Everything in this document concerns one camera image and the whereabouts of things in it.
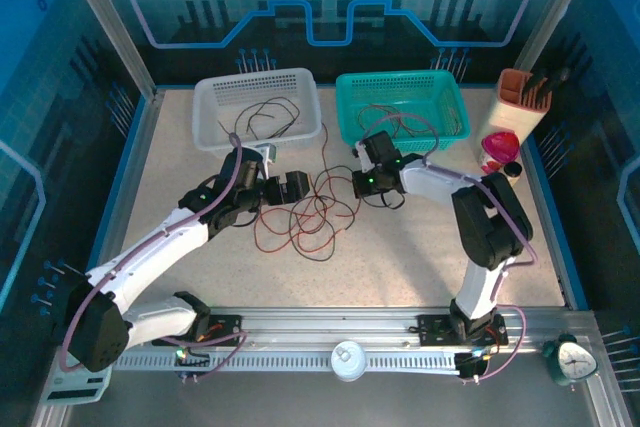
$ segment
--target green alarm clock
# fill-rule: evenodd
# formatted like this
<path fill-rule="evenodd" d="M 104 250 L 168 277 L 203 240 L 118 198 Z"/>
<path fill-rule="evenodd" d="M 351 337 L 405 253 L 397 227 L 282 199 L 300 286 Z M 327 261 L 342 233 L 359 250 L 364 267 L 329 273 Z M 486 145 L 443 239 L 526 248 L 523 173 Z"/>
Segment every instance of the green alarm clock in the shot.
<path fill-rule="evenodd" d="M 558 385 L 582 382 L 598 371 L 595 357 L 578 345 L 571 334 L 562 334 L 553 342 L 545 342 L 542 355 L 547 359 L 551 378 Z"/>

